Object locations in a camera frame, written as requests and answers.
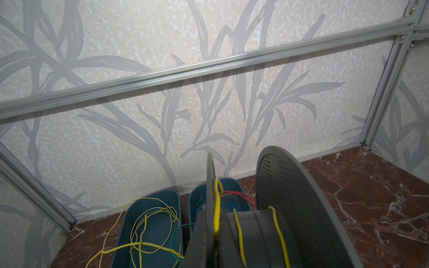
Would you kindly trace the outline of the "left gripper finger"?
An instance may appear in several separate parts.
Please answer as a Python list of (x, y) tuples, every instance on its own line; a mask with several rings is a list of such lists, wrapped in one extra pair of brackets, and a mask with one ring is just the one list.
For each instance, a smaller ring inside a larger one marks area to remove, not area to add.
[(213, 155), (207, 155), (207, 180), (206, 180), (206, 206), (200, 213), (194, 225), (191, 239), (182, 261), (181, 268), (213, 268), (215, 258), (215, 194), (214, 194), (215, 168)]

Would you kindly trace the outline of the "grey perforated cable spool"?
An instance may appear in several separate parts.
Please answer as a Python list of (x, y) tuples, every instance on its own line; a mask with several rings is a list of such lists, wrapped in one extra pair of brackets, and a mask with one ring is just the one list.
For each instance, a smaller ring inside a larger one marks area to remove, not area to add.
[(287, 150), (262, 150), (255, 187), (255, 210), (221, 214), (220, 267), (362, 267), (322, 190)]

